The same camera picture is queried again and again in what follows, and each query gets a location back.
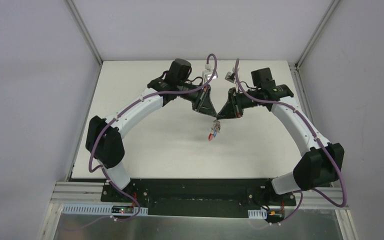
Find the black mounting plate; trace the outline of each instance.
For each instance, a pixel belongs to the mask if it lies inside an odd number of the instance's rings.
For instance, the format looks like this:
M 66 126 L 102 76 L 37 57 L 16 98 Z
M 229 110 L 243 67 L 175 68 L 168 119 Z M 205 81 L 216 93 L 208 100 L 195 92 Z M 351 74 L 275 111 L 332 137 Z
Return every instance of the black mounting plate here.
M 132 178 L 123 189 L 129 195 L 136 193 L 149 215 L 248 218 L 248 210 L 260 209 L 267 178 L 248 179 L 162 179 Z M 285 194 L 271 206 L 296 206 L 292 193 Z M 131 203 L 111 185 L 103 187 L 102 202 Z

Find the metal panel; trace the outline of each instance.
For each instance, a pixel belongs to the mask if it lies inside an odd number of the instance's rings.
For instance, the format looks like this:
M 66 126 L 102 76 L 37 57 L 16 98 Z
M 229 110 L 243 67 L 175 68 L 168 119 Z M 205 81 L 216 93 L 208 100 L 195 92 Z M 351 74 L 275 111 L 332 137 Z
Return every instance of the metal panel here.
M 61 226 L 79 228 L 98 216 L 63 214 Z M 104 218 L 80 231 L 67 232 L 59 228 L 58 240 L 71 239 L 152 239 L 152 240 L 337 240 L 341 229 L 334 210 L 299 210 L 278 226 L 263 219 L 208 217 L 136 217 L 127 222 Z

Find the silver metal surface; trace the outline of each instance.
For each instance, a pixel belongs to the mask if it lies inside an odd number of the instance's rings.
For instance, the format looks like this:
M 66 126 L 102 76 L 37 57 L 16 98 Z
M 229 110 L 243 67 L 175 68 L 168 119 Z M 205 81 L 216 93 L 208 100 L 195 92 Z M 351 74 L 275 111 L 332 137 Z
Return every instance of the silver metal surface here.
M 90 51 L 92 52 L 93 56 L 95 57 L 97 63 L 100 66 L 102 66 L 103 60 L 102 60 L 101 54 L 99 53 L 97 46 L 95 45 L 94 40 L 91 37 L 91 34 L 86 28 L 85 22 L 83 22 L 82 16 L 80 15 L 79 10 L 76 7 L 76 4 L 73 2 L 73 0 L 64 0 L 64 2 L 67 5 L 75 21 L 75 24 L 77 25 L 78 29 L 83 35 L 84 40 L 86 41 L 86 44 L 89 47 Z
M 79 228 L 97 219 L 96 215 L 62 214 L 61 226 Z M 136 217 L 127 222 L 104 218 L 80 231 L 57 229 L 56 240 L 338 240 L 341 229 L 334 210 L 299 210 L 278 226 L 263 219 L 210 217 Z
M 50 203 L 100 203 L 103 186 L 103 183 L 59 181 L 53 189 Z
M 337 203 L 342 202 L 342 191 L 340 187 L 318 187 L 318 190 L 326 194 L 330 199 Z M 304 198 L 300 209 L 325 209 L 325 210 L 348 210 L 348 205 L 342 208 L 332 205 L 326 199 L 324 199 L 320 194 L 315 191 L 303 191 Z M 301 199 L 301 195 L 295 193 L 295 200 L 298 203 Z M 285 206 L 286 209 L 294 209 L 294 206 Z
M 350 210 L 335 210 L 338 219 L 342 238 L 344 240 L 359 240 L 356 227 L 354 226 L 353 218 Z
M 307 45 L 304 48 L 304 51 L 301 53 L 301 56 L 298 59 L 298 62 L 296 63 L 296 67 L 299 70 L 301 65 L 303 64 L 303 61 L 308 56 L 310 50 L 313 48 L 314 44 L 316 43 L 317 39 L 320 37 L 323 29 L 325 28 L 326 24 L 328 23 L 329 19 L 331 18 L 332 14 L 337 9 L 339 3 L 342 0 L 332 0 L 329 7 L 327 8 L 326 12 L 324 13 L 323 17 L 321 18 L 321 21 L 317 25 L 314 33 L 311 35 L 310 40 L 308 41 Z

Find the robotic arm link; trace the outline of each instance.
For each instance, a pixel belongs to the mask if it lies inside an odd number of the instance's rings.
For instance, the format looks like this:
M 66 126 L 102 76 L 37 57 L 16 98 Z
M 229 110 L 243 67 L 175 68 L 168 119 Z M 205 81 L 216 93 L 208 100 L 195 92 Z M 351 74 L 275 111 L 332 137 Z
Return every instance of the robotic arm link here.
M 258 105 L 267 107 L 286 127 L 301 154 L 292 172 L 270 179 L 265 184 L 263 203 L 270 204 L 283 194 L 314 189 L 337 207 L 347 204 L 347 191 L 341 175 L 344 148 L 340 143 L 331 144 L 299 111 L 299 105 L 293 93 L 286 85 L 276 86 L 269 68 L 251 72 L 254 90 L 245 91 L 238 77 L 239 59 L 236 60 L 234 76 L 238 88 L 231 88 L 228 100 L 217 114 L 217 119 L 240 118 L 245 108 Z M 316 189 L 334 181 L 340 181 L 342 203 L 338 204 Z
M 216 116 L 216 110 L 210 100 L 209 83 L 216 76 L 217 59 L 214 54 L 214 69 L 211 77 L 202 85 L 187 83 L 192 72 L 191 64 L 177 58 L 170 69 L 161 77 L 152 80 L 136 99 L 127 106 L 106 118 L 93 117 L 88 126 L 86 149 L 90 152 L 89 172 L 104 168 L 104 172 L 116 186 L 123 189 L 130 182 L 130 177 L 122 164 L 125 155 L 123 139 L 127 133 L 152 112 L 164 107 L 178 95 L 192 102 L 196 112 Z M 92 169 L 96 158 L 100 165 Z

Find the wire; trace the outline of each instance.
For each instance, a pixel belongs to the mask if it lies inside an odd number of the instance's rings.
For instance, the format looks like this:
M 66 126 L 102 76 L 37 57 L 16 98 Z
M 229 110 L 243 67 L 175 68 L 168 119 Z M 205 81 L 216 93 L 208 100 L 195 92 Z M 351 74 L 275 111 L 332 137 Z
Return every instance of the wire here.
M 296 205 L 296 208 L 293 210 L 293 212 L 291 214 L 289 214 L 287 217 L 285 217 L 285 219 L 283 219 L 282 221 L 279 222 L 280 224 L 284 223 L 286 220 L 291 218 L 295 213 L 297 213 L 298 209 L 301 207 L 301 204 L 303 203 L 303 198 L 304 198 L 303 191 L 298 191 L 295 193 L 301 194 L 301 197 L 299 198 L 298 205 Z
M 208 84 L 210 84 L 210 82 L 213 80 L 213 76 L 216 75 L 216 72 L 217 72 L 217 57 L 216 55 L 214 55 L 213 53 L 210 53 L 208 56 L 207 56 L 207 59 L 206 59 L 206 63 L 208 64 L 209 61 L 210 61 L 210 58 L 213 58 L 214 59 L 214 69 L 212 71 L 212 75 L 211 77 L 209 78 L 209 80 L 204 83 L 203 85 L 195 88 L 195 89 L 191 89 L 191 90 L 186 90 L 186 91 L 159 91 L 159 92 L 154 92 L 154 93 L 151 93 L 151 94 L 148 94 L 146 96 L 143 97 L 143 100 L 147 99 L 147 98 L 150 98 L 152 96 L 156 96 L 156 95 L 163 95 L 163 94 L 176 94 L 176 95 L 181 95 L 181 94 L 190 94 L 190 93 L 194 93 L 194 92 L 197 92 L 203 88 L 205 88 Z M 132 104 L 130 104 L 129 106 L 127 106 L 125 109 L 123 109 L 119 114 L 117 114 L 117 116 L 115 118 L 113 118 L 111 121 L 109 121 L 109 123 L 100 131 L 100 133 L 98 134 L 94 144 L 93 144 L 93 148 L 92 148 L 92 151 L 90 151 L 90 158 L 89 158 L 89 164 L 88 164 L 88 168 L 89 168 L 89 172 L 90 173 L 93 173 L 95 172 L 96 170 L 98 170 L 99 168 L 101 168 L 102 170 L 102 173 L 104 174 L 105 178 L 108 180 L 108 182 L 112 185 L 112 187 L 117 190 L 118 192 L 120 192 L 121 194 L 125 195 L 126 197 L 130 198 L 138 207 L 138 211 L 131 215 L 130 217 L 128 218 L 115 218 L 117 221 L 119 222 L 125 222 L 125 221 L 129 221 L 131 219 L 133 219 L 134 217 L 136 217 L 140 212 L 141 212 L 141 206 L 139 205 L 139 202 L 132 196 L 130 196 L 129 194 L 127 194 L 126 192 L 124 192 L 122 189 L 120 189 L 111 179 L 110 177 L 108 176 L 105 168 L 100 164 L 98 166 L 96 166 L 95 168 L 92 169 L 92 162 L 94 160 L 94 156 L 95 156 L 95 151 L 97 150 L 97 146 L 98 146 L 98 143 L 99 141 L 101 140 L 102 136 L 104 135 L 105 131 L 114 123 L 117 121 L 118 118 L 120 118 L 123 114 L 125 114 L 128 110 L 130 110 L 131 108 L 133 108 L 136 104 L 142 102 L 141 99 L 138 99 L 136 101 L 134 101 Z
M 267 212 L 269 212 L 270 211 L 270 207 L 269 206 L 267 206 L 267 205 L 262 205 L 261 203 L 259 203 L 257 200 L 256 200 L 256 198 L 255 198 L 255 195 L 254 196 L 252 196 L 252 200 L 254 201 L 254 203 L 255 204 L 257 204 L 260 208 L 262 208 L 262 209 L 264 209 L 264 210 L 266 210 Z
M 136 206 L 138 207 L 137 209 L 137 212 L 131 216 L 129 216 L 128 218 L 115 218 L 117 219 L 117 221 L 119 222 L 125 222 L 125 221 L 130 221 L 132 220 L 134 217 L 136 217 L 140 212 L 141 212 L 141 205 L 139 205 L 139 202 L 138 200 L 136 200 L 134 197 L 130 196 L 128 193 L 124 192 L 123 190 L 121 190 L 111 179 L 110 177 L 108 176 L 107 174 L 107 171 L 105 168 L 101 168 L 102 169 L 102 173 L 103 175 L 105 176 L 105 178 L 108 180 L 109 184 L 111 184 L 111 186 L 117 190 L 119 193 L 123 194 L 124 196 L 128 197 L 129 199 L 131 199 L 134 204 L 136 204 Z
M 155 95 L 163 95 L 163 94 L 175 94 L 175 95 L 181 95 L 181 94 L 190 94 L 190 93 L 194 93 L 194 92 L 197 92 L 203 88 L 205 88 L 212 80 L 213 80 L 213 77 L 214 75 L 216 75 L 216 72 L 217 72 L 217 57 L 216 55 L 214 55 L 213 53 L 210 53 L 206 59 L 206 63 L 208 64 L 209 61 L 210 61 L 210 57 L 212 57 L 214 59 L 214 69 L 212 70 L 212 75 L 211 77 L 209 78 L 209 80 L 204 83 L 203 85 L 195 88 L 195 89 L 191 89 L 191 90 L 186 90 L 186 91 L 159 91 L 159 92 L 154 92 L 154 93 L 151 93 L 151 94 L 148 94 L 146 96 L 143 97 L 143 100 L 147 99 L 147 98 L 150 98 L 152 96 L 155 96 Z M 132 104 L 130 104 L 129 106 L 127 106 L 125 109 L 123 109 L 116 117 L 117 118 L 120 118 L 123 114 L 125 114 L 128 110 L 130 110 L 131 108 L 133 108 L 133 106 L 135 106 L 136 104 L 140 103 L 141 100 L 138 99 L 136 101 L 134 101 Z M 89 168 L 89 172 L 90 173 L 93 173 L 95 172 L 96 170 L 98 170 L 99 168 L 102 168 L 103 166 L 100 164 L 98 166 L 96 166 L 95 168 L 92 169 L 92 162 L 94 160 L 94 156 L 95 156 L 95 151 L 97 150 L 97 146 L 98 146 L 98 143 L 99 141 L 101 140 L 102 136 L 104 135 L 105 131 L 114 123 L 117 121 L 117 118 L 113 118 L 111 121 L 109 121 L 109 123 L 100 131 L 100 133 L 98 134 L 96 140 L 95 140 L 95 143 L 93 144 L 93 147 L 92 147 L 92 151 L 90 152 L 90 158 L 89 158 L 89 165 L 88 165 L 88 168 Z
M 137 212 L 133 215 L 130 215 L 129 217 L 127 218 L 119 218 L 119 217 L 114 217 L 114 219 L 117 221 L 117 222 L 126 222 L 126 221 L 130 221 L 132 220 L 134 217 L 136 217 L 140 212 L 141 212 L 141 206 L 139 205 L 139 202 L 136 200 L 136 193 L 134 192 L 133 196 L 129 195 L 128 193 L 124 192 L 123 190 L 121 190 L 118 186 L 116 186 L 116 184 L 111 181 L 110 177 L 108 176 L 107 172 L 104 170 L 104 168 L 102 168 L 102 173 L 103 175 L 105 176 L 105 178 L 109 181 L 109 183 L 112 185 L 112 187 L 117 190 L 118 192 L 120 192 L 121 194 L 125 195 L 126 197 L 130 198 L 133 202 L 132 202 L 132 205 L 130 207 L 133 207 L 134 204 L 136 204 L 137 206 Z M 77 232 L 77 231 L 80 231 L 82 229 L 85 229 L 95 223 L 97 223 L 98 221 L 104 219 L 104 218 L 108 218 L 108 217 L 111 217 L 112 215 L 108 216 L 108 215 L 105 215 L 105 216 L 101 216 L 101 217 L 98 217 L 97 219 L 81 226 L 81 227 L 78 227 L 78 228 L 65 228 L 63 225 L 62 225 L 62 221 L 60 220 L 59 221 L 59 224 L 58 226 L 63 229 L 64 231 L 67 231 L 67 232 Z
M 239 82 L 238 87 L 242 90 L 242 92 L 243 92 L 243 94 L 245 94 L 245 96 L 247 96 L 249 99 L 251 99 L 251 100 L 253 100 L 253 101 L 257 102 L 257 103 L 262 103 L 262 104 L 279 104 L 279 105 L 286 106 L 286 107 L 290 108 L 291 110 L 293 110 L 293 112 L 296 113 L 302 119 L 302 121 L 305 123 L 307 128 L 310 130 L 310 132 L 311 132 L 312 136 L 314 137 L 314 139 L 317 141 L 318 145 L 323 150 L 324 154 L 326 154 L 326 156 L 329 159 L 330 163 L 333 165 L 333 168 L 335 169 L 336 174 L 338 175 L 340 186 L 342 188 L 342 203 L 339 204 L 339 203 L 334 202 L 332 199 L 330 199 L 328 196 L 326 196 L 324 193 L 322 193 L 320 190 L 318 190 L 316 188 L 313 188 L 313 190 L 316 191 L 317 193 L 319 193 L 322 197 L 324 197 L 326 200 L 328 200 L 331 204 L 335 205 L 336 207 L 339 207 L 339 208 L 345 207 L 347 205 L 347 189 L 345 187 L 345 181 L 344 181 L 344 177 L 342 176 L 341 170 L 339 169 L 338 165 L 336 164 L 335 160 L 330 155 L 328 150 L 323 145 L 322 141 L 318 138 L 317 133 L 314 131 L 314 129 L 311 126 L 311 124 L 309 123 L 309 121 L 307 121 L 306 117 L 300 111 L 296 110 L 295 107 L 293 107 L 293 106 L 291 106 L 291 105 L 289 105 L 287 103 L 284 103 L 284 102 L 281 102 L 281 101 L 261 100 L 261 99 L 258 99 L 258 98 L 255 98 L 255 97 L 249 95 L 244 90 L 244 87 L 242 87 L 241 82 L 239 81 L 238 66 L 239 66 L 239 58 L 236 59 L 236 63 L 234 65 L 234 74 L 235 74 L 235 77 L 236 77 L 236 81 Z
M 95 223 L 97 223 L 98 221 L 102 220 L 102 219 L 105 219 L 105 218 L 110 218 L 109 215 L 105 215 L 105 216 L 101 216 L 101 217 L 98 217 L 97 219 L 81 226 L 81 227 L 78 227 L 78 228 L 66 228 L 63 226 L 63 221 L 62 221 L 62 218 L 59 220 L 59 223 L 58 223 L 58 228 L 64 230 L 64 231 L 67 231 L 67 232 L 77 232 L 77 231 L 80 231 L 82 229 L 85 229 L 87 227 L 89 227 L 90 225 L 93 225 Z
M 240 83 L 241 83 L 241 84 L 245 84 L 246 87 L 249 88 L 249 89 L 254 89 L 254 90 L 257 89 L 256 87 L 250 87 L 250 86 L 248 86 L 248 83 L 247 83 L 246 81 L 241 81 Z
M 282 208 L 280 209 L 280 212 L 285 214 L 285 201 L 282 200 Z
M 201 83 L 199 84 L 199 86 L 201 86 L 201 85 L 204 83 L 204 79 L 203 79 L 202 76 L 197 76 L 197 77 L 195 77 L 193 80 L 186 80 L 186 82 L 193 83 L 193 82 L 195 82 L 195 80 L 197 80 L 197 79 L 201 79 Z
M 294 191 L 294 193 L 297 193 L 297 194 L 300 194 L 301 197 L 299 198 L 299 202 L 298 202 L 298 205 L 296 205 L 296 208 L 293 210 L 293 212 L 291 212 L 291 214 L 289 214 L 287 217 L 285 217 L 282 221 L 280 221 L 278 223 L 278 226 L 280 226 L 282 223 L 284 223 L 286 220 L 288 220 L 289 218 L 291 218 L 293 215 L 295 215 L 298 211 L 298 209 L 301 207 L 301 205 L 303 204 L 303 199 L 304 199 L 304 195 L 303 195 L 303 191 Z M 248 221 L 248 224 L 251 226 L 251 228 L 255 229 L 255 230 L 263 230 L 267 227 L 270 226 L 270 224 L 267 224 L 263 227 L 255 227 L 253 226 L 249 221 Z

